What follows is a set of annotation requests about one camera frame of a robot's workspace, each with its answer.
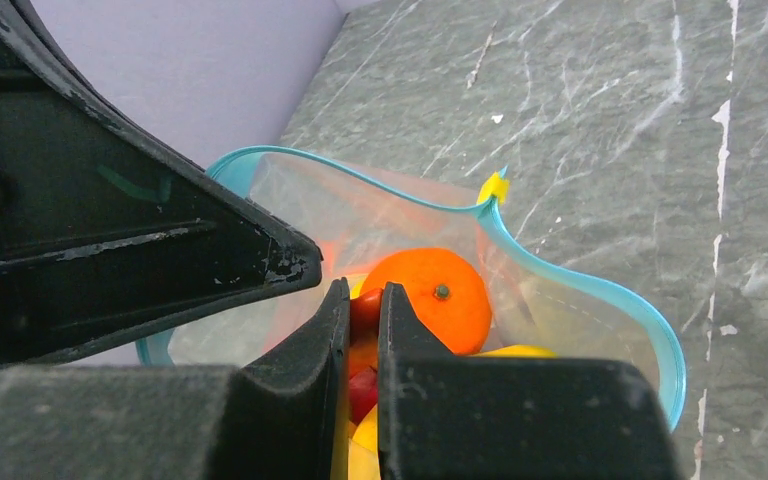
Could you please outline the yellow mango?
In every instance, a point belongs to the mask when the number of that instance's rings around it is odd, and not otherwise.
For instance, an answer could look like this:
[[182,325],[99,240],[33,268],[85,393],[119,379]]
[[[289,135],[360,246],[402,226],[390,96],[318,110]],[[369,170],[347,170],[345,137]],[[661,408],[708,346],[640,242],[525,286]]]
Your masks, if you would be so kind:
[[477,357],[499,358],[556,358],[552,350],[535,345],[509,345],[502,348],[488,350],[476,354]]

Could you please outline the orange fruit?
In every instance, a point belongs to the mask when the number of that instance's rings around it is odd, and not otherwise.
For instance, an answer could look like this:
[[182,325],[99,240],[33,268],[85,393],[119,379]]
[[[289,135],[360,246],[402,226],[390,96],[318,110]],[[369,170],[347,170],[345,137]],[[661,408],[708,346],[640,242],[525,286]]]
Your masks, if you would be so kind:
[[467,260],[440,247],[401,250],[371,269],[363,291],[389,283],[402,285],[418,319],[451,352],[481,350],[493,313],[485,282]]

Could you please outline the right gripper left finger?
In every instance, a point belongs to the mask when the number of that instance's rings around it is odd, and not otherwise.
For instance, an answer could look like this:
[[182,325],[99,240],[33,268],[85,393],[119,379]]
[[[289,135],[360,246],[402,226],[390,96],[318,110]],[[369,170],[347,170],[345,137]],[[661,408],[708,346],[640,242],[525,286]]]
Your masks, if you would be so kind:
[[344,479],[349,287],[239,368],[0,373],[0,479]]

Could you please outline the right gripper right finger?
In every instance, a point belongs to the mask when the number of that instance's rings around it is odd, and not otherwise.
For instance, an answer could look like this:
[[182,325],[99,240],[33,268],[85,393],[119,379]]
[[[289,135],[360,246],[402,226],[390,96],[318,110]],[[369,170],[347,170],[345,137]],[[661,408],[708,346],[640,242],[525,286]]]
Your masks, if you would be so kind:
[[678,479],[657,396],[630,364],[452,354],[404,288],[382,295],[385,479]]

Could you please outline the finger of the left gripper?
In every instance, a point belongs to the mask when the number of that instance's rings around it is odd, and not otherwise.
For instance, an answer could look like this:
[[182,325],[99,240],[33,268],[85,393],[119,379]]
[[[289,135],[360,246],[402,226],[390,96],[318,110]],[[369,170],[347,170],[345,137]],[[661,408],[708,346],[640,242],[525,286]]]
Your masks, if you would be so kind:
[[0,1],[0,370],[320,283],[314,241],[105,100]]

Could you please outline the clear zip top bag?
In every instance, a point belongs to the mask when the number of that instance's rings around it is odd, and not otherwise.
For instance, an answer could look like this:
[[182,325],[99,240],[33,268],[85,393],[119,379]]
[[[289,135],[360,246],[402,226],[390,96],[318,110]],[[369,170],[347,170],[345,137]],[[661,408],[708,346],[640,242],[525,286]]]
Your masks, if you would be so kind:
[[671,438],[686,392],[675,332],[636,293],[546,262],[519,246],[499,212],[508,189],[503,172],[472,192],[261,146],[227,154],[208,174],[310,236],[323,255],[322,283],[152,335],[137,344],[142,363],[243,368],[305,324],[334,281],[345,280],[349,287],[350,275],[368,275],[393,253],[440,247],[471,263],[485,282],[493,317],[477,353],[535,345],[552,350],[556,358],[630,364],[653,388]]

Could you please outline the red bell pepper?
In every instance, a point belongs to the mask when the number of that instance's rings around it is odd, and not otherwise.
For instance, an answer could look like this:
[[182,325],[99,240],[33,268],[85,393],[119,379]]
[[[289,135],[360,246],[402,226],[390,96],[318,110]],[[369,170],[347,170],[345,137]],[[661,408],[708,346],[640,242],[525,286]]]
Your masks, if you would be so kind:
[[382,288],[350,301],[348,354],[350,421],[359,425],[378,401],[378,333]]

